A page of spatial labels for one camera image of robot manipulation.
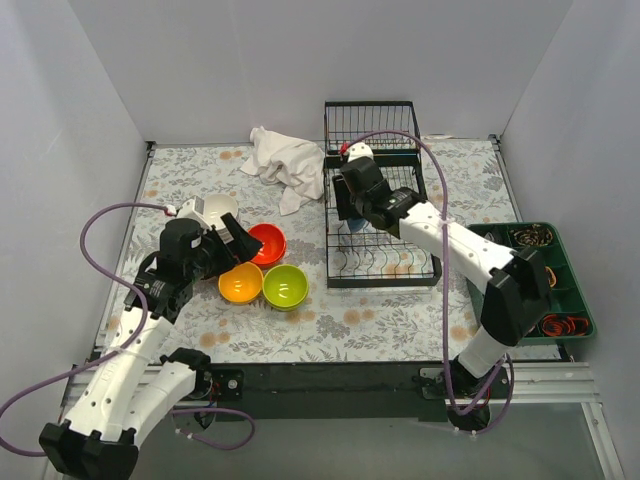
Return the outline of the yellow orange bowl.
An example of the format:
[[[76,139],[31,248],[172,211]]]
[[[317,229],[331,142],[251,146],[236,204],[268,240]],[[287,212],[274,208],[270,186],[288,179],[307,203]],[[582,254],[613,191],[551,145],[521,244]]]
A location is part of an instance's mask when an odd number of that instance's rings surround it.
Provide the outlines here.
[[[218,278],[221,296],[233,304],[247,304],[262,292],[262,270],[251,262],[236,266]]]

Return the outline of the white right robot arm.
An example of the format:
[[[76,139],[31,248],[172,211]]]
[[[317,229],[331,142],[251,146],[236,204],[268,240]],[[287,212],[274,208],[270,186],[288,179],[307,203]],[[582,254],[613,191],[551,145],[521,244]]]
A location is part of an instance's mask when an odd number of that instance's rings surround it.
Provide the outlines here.
[[[468,345],[444,363],[442,383],[475,397],[489,372],[550,309],[551,288],[543,255],[515,251],[457,223],[406,187],[392,189],[371,155],[347,160],[336,177],[341,210],[373,228],[440,259],[442,273],[456,270],[483,294],[480,325]]]

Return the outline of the lime green bowl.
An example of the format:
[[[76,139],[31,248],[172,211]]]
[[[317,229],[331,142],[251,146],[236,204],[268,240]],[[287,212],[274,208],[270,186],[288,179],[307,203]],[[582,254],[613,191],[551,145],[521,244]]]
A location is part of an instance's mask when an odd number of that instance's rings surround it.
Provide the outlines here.
[[[266,300],[291,304],[306,300],[309,282],[300,268],[282,264],[271,268],[266,273],[262,291]]]
[[[267,303],[275,310],[282,311],[282,312],[289,312],[289,311],[294,311],[299,307],[301,307],[305,303],[305,300],[301,300],[291,304],[289,303],[285,304],[282,302],[278,303],[276,301],[267,299]]]

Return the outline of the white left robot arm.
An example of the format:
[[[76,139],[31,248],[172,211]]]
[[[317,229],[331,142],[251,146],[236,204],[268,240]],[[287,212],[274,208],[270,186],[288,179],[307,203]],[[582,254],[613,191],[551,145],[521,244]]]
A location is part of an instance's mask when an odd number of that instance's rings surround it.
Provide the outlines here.
[[[180,348],[163,360],[155,379],[139,382],[157,349],[191,300],[197,282],[251,260],[262,244],[231,213],[221,218],[223,240],[193,218],[168,221],[159,248],[140,264],[125,298],[120,329],[76,404],[58,423],[43,428],[39,443],[55,469],[76,479],[127,479],[142,443],[184,397],[205,398],[213,386],[211,359]]]

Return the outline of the blue bowl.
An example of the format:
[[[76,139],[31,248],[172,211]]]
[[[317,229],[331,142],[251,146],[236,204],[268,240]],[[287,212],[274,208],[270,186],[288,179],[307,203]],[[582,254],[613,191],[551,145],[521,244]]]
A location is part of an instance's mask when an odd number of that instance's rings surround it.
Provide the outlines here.
[[[368,221],[364,218],[349,218],[347,226],[351,233],[357,233],[368,225]]]

